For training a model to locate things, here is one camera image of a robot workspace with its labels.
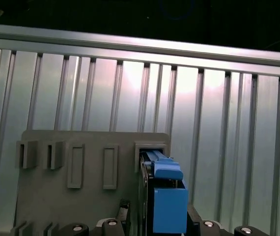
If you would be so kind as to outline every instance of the black ceiling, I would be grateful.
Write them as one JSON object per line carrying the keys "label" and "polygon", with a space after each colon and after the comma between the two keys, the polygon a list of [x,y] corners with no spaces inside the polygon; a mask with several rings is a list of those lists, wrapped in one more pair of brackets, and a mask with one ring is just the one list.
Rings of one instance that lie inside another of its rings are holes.
{"label": "black ceiling", "polygon": [[0,24],[280,52],[280,0],[18,1],[0,0]]}

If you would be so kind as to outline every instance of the slot opening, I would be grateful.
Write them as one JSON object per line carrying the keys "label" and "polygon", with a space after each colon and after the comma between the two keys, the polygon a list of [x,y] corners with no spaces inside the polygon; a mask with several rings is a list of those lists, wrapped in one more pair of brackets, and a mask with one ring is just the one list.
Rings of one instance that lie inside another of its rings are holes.
{"label": "slot opening", "polygon": [[23,167],[23,159],[24,159],[24,144],[21,144],[20,145],[20,156],[19,156],[20,167]]}
{"label": "slot opening", "polygon": [[47,148],[47,167],[52,167],[52,145],[48,145]]}

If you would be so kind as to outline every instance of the blue plastic part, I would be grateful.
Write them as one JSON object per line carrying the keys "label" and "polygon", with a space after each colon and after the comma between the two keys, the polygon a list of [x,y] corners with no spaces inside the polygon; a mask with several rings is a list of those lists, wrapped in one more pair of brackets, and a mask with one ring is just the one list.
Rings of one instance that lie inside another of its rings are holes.
{"label": "blue plastic part", "polygon": [[186,188],[154,188],[153,232],[186,233],[187,205]]}
{"label": "blue plastic part", "polygon": [[154,178],[182,180],[183,173],[178,163],[169,163],[165,161],[154,162]]}
{"label": "blue plastic part", "polygon": [[173,159],[164,156],[159,151],[146,152],[154,166],[154,178],[182,180],[183,173],[180,166]]}

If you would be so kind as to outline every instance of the metal screw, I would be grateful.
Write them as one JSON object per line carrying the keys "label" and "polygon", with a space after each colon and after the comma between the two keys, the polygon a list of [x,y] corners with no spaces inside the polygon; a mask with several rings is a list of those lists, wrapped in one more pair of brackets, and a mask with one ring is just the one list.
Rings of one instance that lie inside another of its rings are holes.
{"label": "metal screw", "polygon": [[247,233],[247,234],[252,233],[251,229],[248,229],[248,228],[242,228],[241,231],[243,231],[244,233]]}
{"label": "metal screw", "polygon": [[81,225],[76,225],[74,228],[73,228],[73,231],[80,231],[82,229],[82,226]]}
{"label": "metal screw", "polygon": [[208,227],[213,227],[214,226],[214,224],[210,221],[206,221],[206,222],[204,222],[204,224]]}
{"label": "metal screw", "polygon": [[114,220],[109,222],[109,225],[111,225],[111,226],[116,225],[116,224],[117,224],[117,222]]}

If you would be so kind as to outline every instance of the gray plastic plate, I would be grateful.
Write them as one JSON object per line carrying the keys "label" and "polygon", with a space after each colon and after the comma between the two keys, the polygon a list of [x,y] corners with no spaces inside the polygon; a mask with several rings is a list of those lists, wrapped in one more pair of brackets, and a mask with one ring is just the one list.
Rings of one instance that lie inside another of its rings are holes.
{"label": "gray plastic plate", "polygon": [[[162,149],[159,133],[25,131],[17,142],[20,168],[13,235],[53,235],[69,223],[90,229],[115,217],[120,199],[131,201],[137,222],[140,149]],[[132,235],[136,227],[133,224]]]}

